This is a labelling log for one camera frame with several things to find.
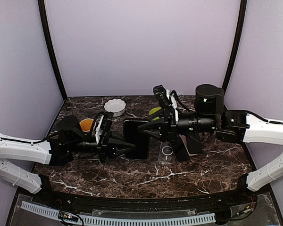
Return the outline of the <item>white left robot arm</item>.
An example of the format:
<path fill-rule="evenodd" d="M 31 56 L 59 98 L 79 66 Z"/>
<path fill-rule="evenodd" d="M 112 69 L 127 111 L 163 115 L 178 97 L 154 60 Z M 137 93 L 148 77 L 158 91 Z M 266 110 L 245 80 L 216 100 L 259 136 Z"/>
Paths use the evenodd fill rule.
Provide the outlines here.
<path fill-rule="evenodd" d="M 73 161 L 73 153 L 98 156 L 100 162 L 113 159 L 135 149 L 122 137 L 110 130 L 113 114 L 101 113 L 97 126 L 84 132 L 76 116 L 70 115 L 57 124 L 57 131 L 42 140 L 10 137 L 0 133 L 0 179 L 21 187 L 47 205 L 57 202 L 50 180 L 41 174 L 34 174 L 13 164 L 10 160 L 21 160 L 49 166 L 64 166 Z"/>

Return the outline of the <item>black phone with purple edge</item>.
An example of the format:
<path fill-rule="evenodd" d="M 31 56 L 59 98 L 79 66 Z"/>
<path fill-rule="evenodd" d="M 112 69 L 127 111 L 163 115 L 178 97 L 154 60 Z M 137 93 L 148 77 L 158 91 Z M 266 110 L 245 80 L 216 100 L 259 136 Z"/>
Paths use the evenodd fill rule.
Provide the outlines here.
<path fill-rule="evenodd" d="M 181 139 L 178 139 L 175 144 L 172 145 L 172 149 L 177 162 L 187 162 L 190 160 L 186 147 Z"/>

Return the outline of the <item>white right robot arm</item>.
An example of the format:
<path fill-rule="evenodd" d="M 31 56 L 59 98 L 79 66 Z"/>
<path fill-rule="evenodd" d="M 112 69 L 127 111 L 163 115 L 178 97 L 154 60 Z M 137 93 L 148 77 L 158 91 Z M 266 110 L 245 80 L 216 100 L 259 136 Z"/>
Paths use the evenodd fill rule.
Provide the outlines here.
<path fill-rule="evenodd" d="M 138 127 L 140 133 L 162 142 L 175 144 L 178 136 L 191 137 L 199 133 L 214 134 L 226 143 L 268 143 L 283 145 L 283 121 L 265 119 L 246 110 L 225 110 L 222 88 L 211 84 L 196 87 L 194 111 L 182 113 L 176 91 L 162 85 L 155 86 L 153 93 L 162 109 L 161 117 Z M 237 190 L 231 200 L 242 204 L 250 195 L 283 176 L 283 152 L 260 169 L 239 177 Z"/>

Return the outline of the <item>black smartphone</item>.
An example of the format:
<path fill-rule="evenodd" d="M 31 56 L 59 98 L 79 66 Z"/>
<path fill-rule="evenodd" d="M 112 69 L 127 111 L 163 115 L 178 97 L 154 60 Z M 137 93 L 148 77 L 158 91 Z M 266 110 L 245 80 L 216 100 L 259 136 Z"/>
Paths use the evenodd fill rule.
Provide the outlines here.
<path fill-rule="evenodd" d="M 124 141 L 135 145 L 126 153 L 127 159 L 145 161 L 149 157 L 150 137 L 138 132 L 138 127 L 148 123 L 148 120 L 127 118 L 123 121 Z"/>

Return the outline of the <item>clear magsafe phone case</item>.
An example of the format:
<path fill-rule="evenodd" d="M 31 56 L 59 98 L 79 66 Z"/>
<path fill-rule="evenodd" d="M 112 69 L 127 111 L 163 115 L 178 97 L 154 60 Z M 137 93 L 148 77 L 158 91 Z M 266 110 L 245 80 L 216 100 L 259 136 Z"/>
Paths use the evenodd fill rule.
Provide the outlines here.
<path fill-rule="evenodd" d="M 158 161 L 166 164 L 175 162 L 175 155 L 169 142 L 161 142 Z"/>

